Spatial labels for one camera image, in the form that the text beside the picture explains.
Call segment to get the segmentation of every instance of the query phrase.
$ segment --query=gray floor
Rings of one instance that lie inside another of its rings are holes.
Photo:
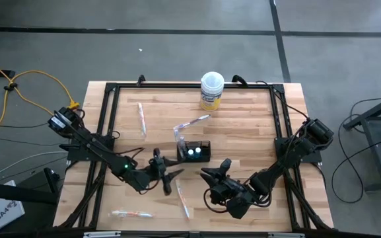
[[[381,0],[276,0],[282,30],[379,31]],[[267,0],[105,0],[46,1],[0,0],[0,24],[27,26],[74,26],[89,28],[273,30]],[[302,83],[309,115],[320,118],[333,131],[358,100],[381,97],[381,38],[284,37],[291,80]],[[239,74],[249,81],[283,82],[274,36],[186,36],[0,33],[0,67],[17,72],[46,71],[60,78],[83,101],[90,80],[198,80],[207,71],[227,79]],[[58,109],[68,103],[53,81],[39,75],[19,79],[23,94],[46,107]],[[0,79],[0,113],[6,80]],[[373,103],[362,104],[362,112]],[[40,124],[48,114],[9,97],[4,124]],[[0,128],[0,137],[57,143],[62,139],[49,129]],[[348,152],[367,145],[363,135],[342,132]],[[59,151],[0,141],[0,169],[31,154]],[[337,141],[322,153],[328,180],[343,159]],[[39,157],[4,173],[63,157]],[[379,181],[370,152],[354,159],[365,184]],[[63,177],[64,161],[51,165]],[[16,181],[30,176],[15,176]],[[359,194],[359,182],[348,165],[335,180],[345,199]],[[357,204],[344,204],[328,190],[335,227],[342,231],[381,235],[381,192],[365,194]]]

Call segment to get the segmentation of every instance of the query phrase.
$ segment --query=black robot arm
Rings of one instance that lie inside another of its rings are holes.
[[[322,122],[318,119],[307,119],[291,138],[277,148],[277,162],[268,169],[254,173],[246,182],[240,183],[239,180],[233,180],[226,175],[230,168],[230,159],[226,159],[218,169],[202,168],[204,173],[201,173],[201,176],[209,185],[204,194],[205,204],[214,212],[228,212],[238,219],[244,216],[251,205],[268,207],[275,181],[284,173],[288,173],[288,169],[298,165],[303,157],[327,148],[332,139],[333,132]],[[317,217],[290,176],[288,180],[291,190],[314,224],[318,228],[329,228]],[[226,210],[218,211],[210,208],[205,199],[208,192],[211,192],[211,203],[225,206]]]
[[[149,160],[148,166],[136,169],[136,160],[112,151],[113,137],[91,133],[85,128],[82,118],[71,109],[61,108],[59,111],[55,111],[48,123],[57,134],[73,140],[69,145],[60,145],[61,148],[76,153],[77,160],[106,162],[113,175],[128,183],[138,192],[152,189],[161,180],[164,183],[165,195],[169,195],[171,180],[183,171],[180,169],[166,174],[167,167],[177,165],[179,162],[161,157],[158,148],[154,149],[153,158]],[[156,181],[156,184],[149,188],[151,181]]]

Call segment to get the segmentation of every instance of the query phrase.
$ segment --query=wooden table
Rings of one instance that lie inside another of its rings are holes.
[[[104,95],[105,81],[91,81],[83,104],[86,111],[85,125],[96,131]],[[284,84],[289,105],[306,113],[302,87],[298,83]],[[194,118],[210,113],[212,117],[183,131],[185,140],[209,140],[212,157],[209,163],[185,163],[170,168],[183,168],[178,176],[190,210],[186,219],[175,183],[172,193],[165,196],[162,185],[146,195],[139,195],[132,187],[119,181],[107,171],[102,195],[98,229],[115,230],[196,230],[196,231],[290,231],[289,211],[281,177],[272,192],[268,208],[252,206],[242,219],[228,213],[216,214],[203,203],[207,184],[199,176],[201,167],[218,167],[232,159],[229,175],[245,180],[254,172],[267,168],[276,161],[273,139],[276,137],[269,91],[261,89],[225,89],[220,108],[206,112],[199,106],[200,89],[121,89],[114,130],[121,133],[114,151],[124,151],[143,146],[144,152],[136,156],[140,166],[148,165],[153,149],[159,147],[166,157],[176,156],[172,128]],[[141,135],[137,102],[142,102],[147,125],[147,137]],[[304,121],[303,116],[289,108],[291,124],[296,130]],[[110,110],[107,111],[106,123]],[[54,225],[59,225],[74,210],[83,197],[89,163],[79,162],[68,170]],[[326,224],[332,226],[326,190],[321,174],[310,164],[300,166],[306,199]],[[93,200],[90,201],[87,223],[91,217]],[[299,224],[302,224],[300,206],[295,202]],[[155,218],[116,218],[112,210],[144,211]]]

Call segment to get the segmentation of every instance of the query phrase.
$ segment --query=plastic container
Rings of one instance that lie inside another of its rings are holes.
[[[208,72],[201,79],[201,107],[216,110],[221,102],[224,89],[224,77],[217,72]]]

